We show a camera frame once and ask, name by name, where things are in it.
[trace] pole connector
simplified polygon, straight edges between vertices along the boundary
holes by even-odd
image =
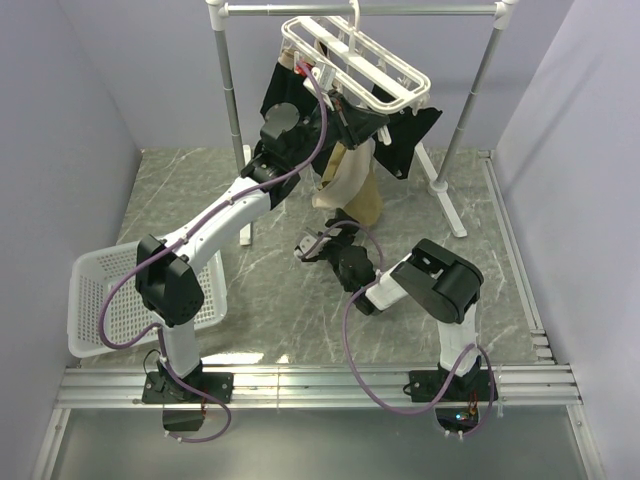
[[[209,7],[209,17],[211,18],[211,28],[216,32],[225,29],[225,20],[229,18],[228,3],[225,0],[207,0]]]
[[[494,15],[495,21],[493,22],[493,28],[496,30],[506,30],[511,21],[511,15],[513,15],[513,9],[519,0],[502,0],[496,2],[496,14]]]

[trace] black cable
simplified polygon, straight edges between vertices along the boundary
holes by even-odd
[[[156,352],[158,356],[161,355],[160,350],[158,350],[157,348],[153,348],[147,352],[147,354],[144,356],[144,360],[142,360],[142,369],[144,370],[144,373],[147,376],[149,375],[149,372],[147,372],[147,359],[149,358],[149,355],[151,355],[153,352]]]

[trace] black cloth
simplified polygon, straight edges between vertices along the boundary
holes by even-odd
[[[377,85],[374,85],[371,93],[383,102],[394,100],[394,97]],[[374,136],[376,147],[373,156],[391,175],[399,180],[406,179],[416,145],[431,130],[440,115],[442,110],[433,107],[420,110],[417,115],[413,115],[409,107],[389,115],[387,128],[391,135],[391,145],[385,145]]]
[[[269,109],[278,103],[291,103],[300,112],[300,117],[308,117],[318,106],[318,100],[303,85],[305,77],[276,63],[269,87],[264,95],[260,114],[264,118]],[[332,149],[323,150],[313,160],[313,170],[322,175],[327,168]]]

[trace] white cloth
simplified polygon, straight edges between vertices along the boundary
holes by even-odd
[[[333,180],[311,199],[314,208],[344,208],[358,194],[373,161],[374,142],[369,139],[355,150],[347,150]]]

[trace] wall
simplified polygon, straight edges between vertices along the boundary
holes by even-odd
[[[640,5],[576,0],[496,168],[554,351],[611,479],[638,478]]]
[[[28,478],[65,364],[73,261],[112,244],[139,152],[54,0],[0,4],[0,449]]]
[[[522,0],[471,119],[467,145],[494,148],[572,0]],[[347,0],[236,0],[238,4]],[[362,3],[393,3],[362,0]],[[402,0],[419,4],[424,0]],[[230,145],[213,31],[204,0],[60,0],[142,147]],[[444,3],[491,4],[490,0]],[[232,18],[231,62],[242,131],[251,143],[284,18]],[[490,17],[363,17],[362,29],[433,81],[444,115],[429,134],[446,146],[491,32]]]

